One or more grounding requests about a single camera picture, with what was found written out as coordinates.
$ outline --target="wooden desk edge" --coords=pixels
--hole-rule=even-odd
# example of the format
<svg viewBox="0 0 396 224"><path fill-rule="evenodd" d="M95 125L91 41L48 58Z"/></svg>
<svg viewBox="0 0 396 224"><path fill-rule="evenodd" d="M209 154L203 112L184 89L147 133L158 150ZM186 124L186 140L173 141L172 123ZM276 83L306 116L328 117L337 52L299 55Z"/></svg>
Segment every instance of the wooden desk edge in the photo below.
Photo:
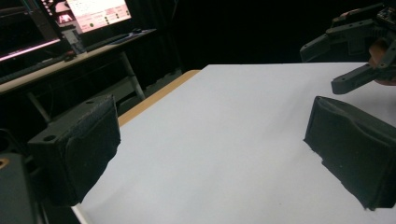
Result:
<svg viewBox="0 0 396 224"><path fill-rule="evenodd" d="M122 126L131 119L135 118L137 115L145 111L147 108L149 108L150 106L154 105L156 102L161 100L169 92L173 91L181 84L189 80L199 71L200 70L190 70L184 73L183 75L181 75L180 77L178 77L177 79L175 79L174 81L172 81L171 83L169 83L168 85L166 85L165 87L163 87L162 89L160 89L159 91L156 91L154 94L150 95L149 98L147 98L146 100L142 101L140 104L134 106L133 108L131 108L130 110L119 116L119 125Z"/></svg>

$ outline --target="white tabletop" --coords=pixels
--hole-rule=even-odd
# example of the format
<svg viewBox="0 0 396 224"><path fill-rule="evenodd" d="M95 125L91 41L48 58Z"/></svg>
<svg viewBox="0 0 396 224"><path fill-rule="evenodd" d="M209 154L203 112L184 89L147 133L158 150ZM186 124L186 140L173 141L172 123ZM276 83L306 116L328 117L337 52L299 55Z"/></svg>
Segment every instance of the white tabletop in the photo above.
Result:
<svg viewBox="0 0 396 224"><path fill-rule="evenodd" d="M396 87L332 94L361 65L209 65L120 128L82 209L106 224L396 223L395 209L364 210L303 141L317 95L396 125Z"/></svg>

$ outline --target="dark wall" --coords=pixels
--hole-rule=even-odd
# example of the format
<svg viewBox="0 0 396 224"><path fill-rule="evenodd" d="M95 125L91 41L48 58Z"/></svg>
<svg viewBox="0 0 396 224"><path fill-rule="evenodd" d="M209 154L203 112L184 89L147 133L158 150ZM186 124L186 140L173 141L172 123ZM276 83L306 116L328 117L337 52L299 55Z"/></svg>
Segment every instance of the dark wall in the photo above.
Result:
<svg viewBox="0 0 396 224"><path fill-rule="evenodd" d="M185 70L210 63L299 63L301 46L332 18L379 1L179 0L174 17Z"/></svg>
<svg viewBox="0 0 396 224"><path fill-rule="evenodd" d="M134 27L157 29L139 46L127 50L127 55L145 89L179 67L177 51L170 24L174 12L174 0L127 0Z"/></svg>

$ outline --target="keyboard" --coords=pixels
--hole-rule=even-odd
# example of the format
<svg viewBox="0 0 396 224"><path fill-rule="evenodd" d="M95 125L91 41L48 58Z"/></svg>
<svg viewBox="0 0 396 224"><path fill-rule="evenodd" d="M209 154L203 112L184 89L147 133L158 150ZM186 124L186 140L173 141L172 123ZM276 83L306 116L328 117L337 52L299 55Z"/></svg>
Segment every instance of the keyboard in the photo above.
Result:
<svg viewBox="0 0 396 224"><path fill-rule="evenodd" d="M105 40L102 40L100 42L97 42L97 43L94 43L92 45L89 45L88 47L85 47L85 50L87 50L87 52L90 52L90 51L93 51L95 49L99 49L99 48L101 48L103 46L106 46L108 44L111 44L113 42L116 42L118 40L122 40L123 38L126 38L128 36L129 36L129 34L115 35L115 36L112 36L112 37L110 37L108 39L105 39Z"/></svg>
<svg viewBox="0 0 396 224"><path fill-rule="evenodd" d="M0 84L4 84L4 83L9 82L11 80L17 79L18 77L26 76L28 74L31 74L31 73L33 73L35 71L38 71L38 70L43 69L45 67L48 67L50 65L59 63L59 62L61 62L63 60L64 60L64 55L61 55L61 56L52 58L50 60L46 60L46 61L44 61L42 63L37 63L37 64L32 65L30 67L26 67L26 68L24 68L22 70L19 70L17 72L14 72L14 73L8 74L6 76L0 77Z"/></svg>

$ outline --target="white table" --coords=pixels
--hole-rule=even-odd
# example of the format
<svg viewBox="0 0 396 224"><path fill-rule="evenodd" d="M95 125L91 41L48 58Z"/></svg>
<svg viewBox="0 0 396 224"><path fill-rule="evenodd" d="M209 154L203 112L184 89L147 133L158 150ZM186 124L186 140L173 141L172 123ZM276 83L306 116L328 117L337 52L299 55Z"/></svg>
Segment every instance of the white table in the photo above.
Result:
<svg viewBox="0 0 396 224"><path fill-rule="evenodd" d="M396 223L364 210L303 141L317 95L396 125L396 87L334 95L362 63L209 65L120 127L81 209L93 223Z"/></svg>

